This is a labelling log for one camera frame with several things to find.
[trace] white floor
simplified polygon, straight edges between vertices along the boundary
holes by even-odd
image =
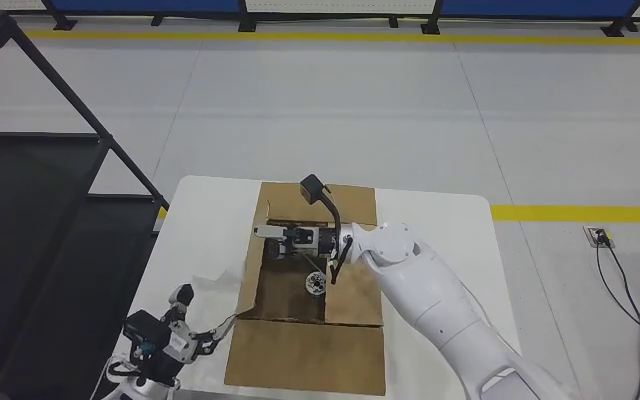
[[[386,29],[375,24],[368,29]],[[443,31],[490,29],[476,25],[445,24]],[[161,27],[235,28],[206,21]],[[534,34],[601,35],[593,26],[555,28]],[[94,20],[76,29],[150,28]],[[479,194],[496,204],[640,199],[637,47],[36,44],[169,199],[189,174],[295,181],[310,172],[335,183]],[[0,130],[89,131],[15,46],[0,50],[0,71]],[[144,192],[115,157],[94,190]],[[585,399],[631,399],[640,332],[602,287],[582,225],[496,224],[521,346]],[[640,227],[606,227],[640,295]],[[622,294],[609,257],[603,266]]]

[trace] wall socket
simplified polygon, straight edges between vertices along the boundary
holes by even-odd
[[[591,245],[591,247],[596,248],[598,247],[598,234],[596,233],[597,231],[599,231],[600,229],[604,230],[604,234],[607,235],[607,237],[609,238],[609,242],[611,243],[611,248],[615,248],[616,244],[613,243],[613,238],[611,237],[611,233],[609,233],[608,230],[604,229],[604,228],[600,228],[597,226],[584,226],[584,234],[587,235],[587,240],[589,241],[589,244]],[[604,243],[600,244],[600,247],[607,247],[605,246]]]

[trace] black bracket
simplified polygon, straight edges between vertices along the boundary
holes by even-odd
[[[255,32],[257,22],[253,18],[248,16],[240,19],[240,25],[238,25],[238,32]]]
[[[433,11],[429,16],[429,20],[426,24],[420,24],[420,29],[425,35],[439,35],[440,28],[438,28],[438,18],[442,14],[442,3],[444,0],[436,0],[436,4],[433,5]]]
[[[153,19],[151,20],[151,26],[160,26],[163,19],[164,19],[164,16],[162,15],[154,15]]]
[[[611,25],[600,28],[607,37],[624,37],[622,28],[627,28],[629,32],[638,32],[638,28],[633,23],[633,14],[640,8],[640,0],[635,0],[631,8],[622,18],[614,20]]]
[[[9,28],[9,14],[0,10],[0,49],[11,39],[11,29]]]
[[[42,0],[42,5],[47,9],[47,12],[56,21],[56,26],[53,27],[54,31],[70,31],[78,23],[75,19],[67,19],[57,8],[51,3],[51,0]]]
[[[638,32],[638,27],[631,20],[629,20],[624,27],[627,28],[629,32]]]

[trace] open cardboard box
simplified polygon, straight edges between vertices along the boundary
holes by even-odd
[[[373,189],[329,188],[343,223],[376,226]],[[253,224],[268,222],[327,226],[333,218],[310,206],[298,184],[263,183]],[[306,259],[263,259],[263,250],[264,239],[251,234],[225,384],[384,395],[380,290],[366,266],[343,266],[337,283],[313,296]]]

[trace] small object in box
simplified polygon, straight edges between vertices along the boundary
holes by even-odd
[[[327,291],[327,276],[319,271],[314,271],[307,276],[307,292],[314,296],[320,296]]]

